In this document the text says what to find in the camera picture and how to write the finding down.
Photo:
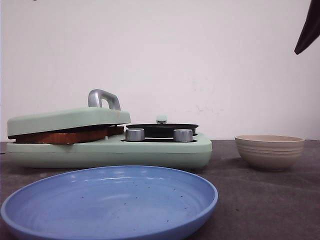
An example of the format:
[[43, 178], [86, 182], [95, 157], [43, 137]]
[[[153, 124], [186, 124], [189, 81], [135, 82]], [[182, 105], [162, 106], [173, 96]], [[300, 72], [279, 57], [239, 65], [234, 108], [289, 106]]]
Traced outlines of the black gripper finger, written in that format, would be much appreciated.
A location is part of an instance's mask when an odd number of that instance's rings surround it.
[[298, 38], [294, 53], [299, 55], [320, 36], [320, 0], [310, 2], [305, 23]]

